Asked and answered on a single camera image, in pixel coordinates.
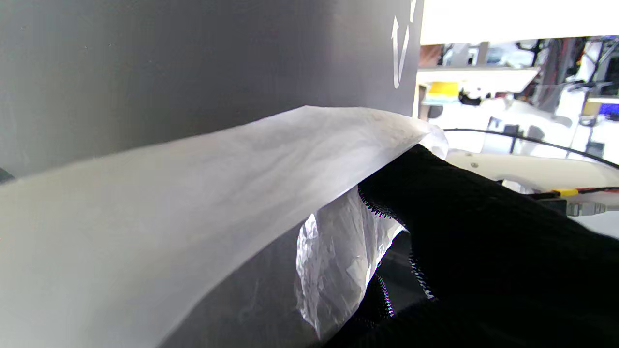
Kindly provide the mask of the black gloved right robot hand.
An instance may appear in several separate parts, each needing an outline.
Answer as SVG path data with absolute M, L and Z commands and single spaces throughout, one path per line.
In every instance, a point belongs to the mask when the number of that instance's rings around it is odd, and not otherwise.
M 616 348 L 619 244 L 416 145 L 359 183 L 411 235 L 426 299 L 374 276 L 328 348 Z

